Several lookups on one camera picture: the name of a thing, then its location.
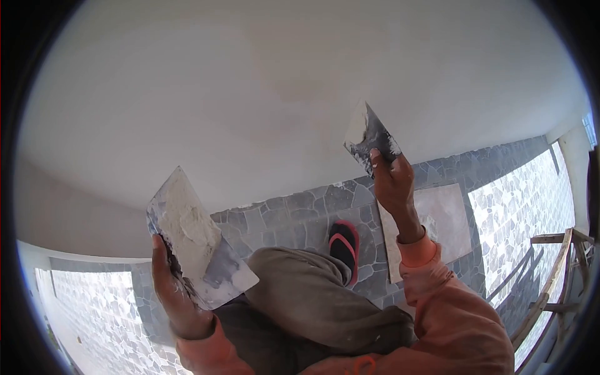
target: dirty trowel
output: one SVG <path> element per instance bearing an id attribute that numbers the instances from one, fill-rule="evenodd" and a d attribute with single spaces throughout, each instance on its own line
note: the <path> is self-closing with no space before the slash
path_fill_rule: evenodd
<path id="1" fill-rule="evenodd" d="M 377 148 L 389 163 L 402 153 L 394 138 L 364 100 L 360 100 L 354 109 L 344 138 L 344 147 L 371 178 L 373 168 L 369 152 L 372 148 Z"/>
<path id="2" fill-rule="evenodd" d="M 171 273 L 198 308 L 214 310 L 258 283 L 205 212 L 181 167 L 148 204 L 146 220 L 150 233 L 163 238 Z"/>

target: leg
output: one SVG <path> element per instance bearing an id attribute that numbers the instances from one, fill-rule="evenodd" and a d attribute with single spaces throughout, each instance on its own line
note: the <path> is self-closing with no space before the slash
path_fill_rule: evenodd
<path id="1" fill-rule="evenodd" d="M 330 356 L 328 348 L 284 332 L 241 295 L 216 309 L 225 336 L 257 375 L 297 374 Z"/>
<path id="2" fill-rule="evenodd" d="M 248 265 L 260 278 L 246 292 L 250 304 L 286 332 L 330 347 L 332 355 L 387 354 L 414 342 L 412 318 L 346 289 L 352 273 L 337 258 L 263 248 Z"/>

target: person's right hand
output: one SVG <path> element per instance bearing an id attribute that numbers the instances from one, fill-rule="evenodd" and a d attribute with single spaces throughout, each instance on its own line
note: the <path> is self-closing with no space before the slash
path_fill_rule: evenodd
<path id="1" fill-rule="evenodd" d="M 169 317 L 173 333 L 186 340 L 209 337 L 214 331 L 212 312 L 198 310 L 180 281 L 173 277 L 161 236 L 152 236 L 152 247 L 154 290 Z"/>
<path id="2" fill-rule="evenodd" d="M 398 227 L 398 240 L 412 244 L 425 235 L 415 209 L 415 173 L 404 154 L 391 164 L 381 152 L 371 150 L 371 165 L 375 177 L 375 197 L 394 218 Z"/>

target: foot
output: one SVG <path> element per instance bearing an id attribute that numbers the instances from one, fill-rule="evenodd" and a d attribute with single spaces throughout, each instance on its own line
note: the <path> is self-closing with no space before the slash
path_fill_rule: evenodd
<path id="1" fill-rule="evenodd" d="M 348 286 L 356 284 L 358 277 L 359 237 L 356 228 L 346 220 L 338 220 L 329 231 L 329 255 L 341 260 L 352 271 Z"/>

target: red flip-flop strap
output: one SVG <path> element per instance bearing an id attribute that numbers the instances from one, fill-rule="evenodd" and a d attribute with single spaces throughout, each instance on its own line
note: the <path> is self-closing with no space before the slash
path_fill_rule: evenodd
<path id="1" fill-rule="evenodd" d="M 344 245 L 346 245 L 346 247 L 348 249 L 350 249 L 350 252 L 352 252 L 352 257 L 354 258 L 354 261 L 356 261 L 356 253 L 354 252 L 354 249 L 352 248 L 352 246 L 350 246 L 350 243 L 348 242 L 348 240 L 344 236 L 342 236 L 341 234 L 336 233 L 333 236 L 331 236 L 331 239 L 329 240 L 329 247 L 331 248 L 331 244 L 336 239 L 341 240 L 344 243 Z"/>

